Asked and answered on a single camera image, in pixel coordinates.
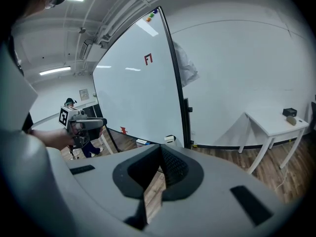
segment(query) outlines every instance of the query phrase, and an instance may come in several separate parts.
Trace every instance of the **person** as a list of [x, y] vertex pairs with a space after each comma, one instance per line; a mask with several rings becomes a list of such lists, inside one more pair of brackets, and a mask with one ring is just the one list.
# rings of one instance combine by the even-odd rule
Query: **person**
[[[18, 0], [19, 4], [22, 6], [15, 6], [10, 9], [10, 15], [6, 17], [8, 24], [1, 32], [1, 42], [7, 45], [9, 53], [15, 61], [17, 68], [23, 74], [21, 66], [18, 62], [18, 57], [14, 49], [13, 37], [10, 33], [10, 27], [15, 23], [16, 20], [25, 18], [43, 11], [46, 8], [52, 8], [58, 4], [61, 4], [64, 0]], [[33, 121], [30, 114], [28, 114], [22, 130], [28, 134], [31, 134], [38, 139], [40, 139], [47, 147], [53, 147], [62, 150], [67, 145], [73, 145], [74, 140], [67, 133], [66, 129], [57, 129], [54, 131], [40, 131], [32, 129]]]
[[[74, 107], [74, 100], [72, 98], [67, 98], [66, 102], [65, 102], [66, 106], [71, 106]], [[103, 148], [95, 148], [91, 141], [89, 141], [87, 144], [85, 144], [82, 148], [81, 148], [84, 156], [86, 158], [90, 158], [90, 157], [94, 157], [96, 155], [98, 155], [99, 153], [101, 153], [103, 151]]]

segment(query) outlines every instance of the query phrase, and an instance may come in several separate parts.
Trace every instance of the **whiteboard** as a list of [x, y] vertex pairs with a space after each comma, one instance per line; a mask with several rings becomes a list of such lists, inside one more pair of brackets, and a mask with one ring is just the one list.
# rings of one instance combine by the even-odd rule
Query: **whiteboard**
[[156, 143], [174, 135], [184, 146], [183, 94], [172, 40], [162, 9], [149, 22], [148, 15], [102, 57], [93, 71], [95, 92], [108, 128]]

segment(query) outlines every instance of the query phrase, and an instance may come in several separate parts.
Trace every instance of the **white wall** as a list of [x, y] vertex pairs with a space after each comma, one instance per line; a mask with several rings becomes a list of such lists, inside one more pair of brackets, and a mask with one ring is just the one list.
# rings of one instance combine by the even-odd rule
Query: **white wall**
[[[64, 105], [69, 97], [76, 100], [75, 107], [81, 109], [96, 104], [96, 98], [93, 97], [95, 90], [92, 76], [65, 76], [60, 79], [42, 81], [32, 86], [39, 95], [30, 110], [34, 129], [62, 128], [62, 125], [58, 123], [58, 114], [60, 106]], [[88, 89], [88, 100], [81, 101], [79, 90], [82, 89]]]
[[[158, 5], [200, 75], [183, 88], [194, 110], [195, 143], [240, 145], [247, 109], [293, 107], [310, 121], [315, 38], [290, 0], [160, 0], [153, 7]], [[247, 145], [263, 142], [253, 126]]]

